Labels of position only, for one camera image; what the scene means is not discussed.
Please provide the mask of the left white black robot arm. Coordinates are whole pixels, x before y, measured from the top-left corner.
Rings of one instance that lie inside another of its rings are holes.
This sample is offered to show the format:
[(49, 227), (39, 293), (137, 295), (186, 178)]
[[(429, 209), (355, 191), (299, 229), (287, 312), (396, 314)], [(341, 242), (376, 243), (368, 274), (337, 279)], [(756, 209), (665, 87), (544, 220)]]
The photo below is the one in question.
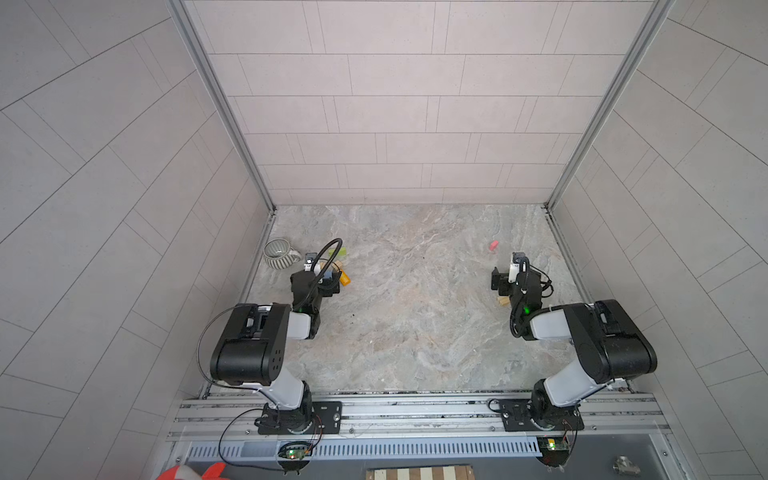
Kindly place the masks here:
[(238, 304), (211, 354), (210, 377), (226, 387), (240, 387), (266, 399), (255, 421), (261, 435), (340, 431), (342, 404), (315, 402), (305, 381), (283, 366), (289, 340), (312, 340), (318, 333), (322, 300), (340, 292), (341, 273), (320, 280), (310, 271), (290, 277), (295, 306)]

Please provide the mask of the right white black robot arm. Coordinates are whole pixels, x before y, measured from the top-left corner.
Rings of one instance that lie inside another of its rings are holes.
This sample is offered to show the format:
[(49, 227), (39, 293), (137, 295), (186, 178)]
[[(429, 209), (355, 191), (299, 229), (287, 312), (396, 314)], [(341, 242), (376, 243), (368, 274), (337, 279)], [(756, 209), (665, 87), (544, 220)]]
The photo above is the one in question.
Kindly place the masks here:
[(491, 289), (510, 301), (510, 332), (525, 341), (569, 340), (576, 359), (558, 373), (538, 380), (526, 406), (498, 402), (499, 412), (540, 430), (583, 428), (578, 406), (616, 380), (652, 373), (658, 358), (651, 343), (614, 299), (543, 306), (551, 287), (525, 262), (516, 277), (493, 269)]

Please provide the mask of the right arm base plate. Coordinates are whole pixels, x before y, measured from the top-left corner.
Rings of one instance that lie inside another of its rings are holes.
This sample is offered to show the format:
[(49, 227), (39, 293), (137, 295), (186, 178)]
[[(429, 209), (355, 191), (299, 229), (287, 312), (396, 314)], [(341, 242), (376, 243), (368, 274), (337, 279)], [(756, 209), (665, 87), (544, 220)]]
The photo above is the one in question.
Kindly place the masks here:
[(585, 428), (576, 406), (555, 407), (547, 403), (534, 407), (531, 400), (493, 399), (487, 406), (497, 413), (506, 432), (522, 431), (581, 431)]

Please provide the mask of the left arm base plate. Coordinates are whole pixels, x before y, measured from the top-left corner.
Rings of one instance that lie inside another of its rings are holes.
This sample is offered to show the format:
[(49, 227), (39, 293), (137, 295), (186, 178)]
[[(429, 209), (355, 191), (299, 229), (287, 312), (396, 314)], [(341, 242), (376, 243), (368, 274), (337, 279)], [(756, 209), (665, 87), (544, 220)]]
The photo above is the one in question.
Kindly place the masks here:
[(260, 435), (338, 434), (341, 416), (341, 402), (304, 402), (290, 410), (274, 409), (265, 404), (254, 425)]

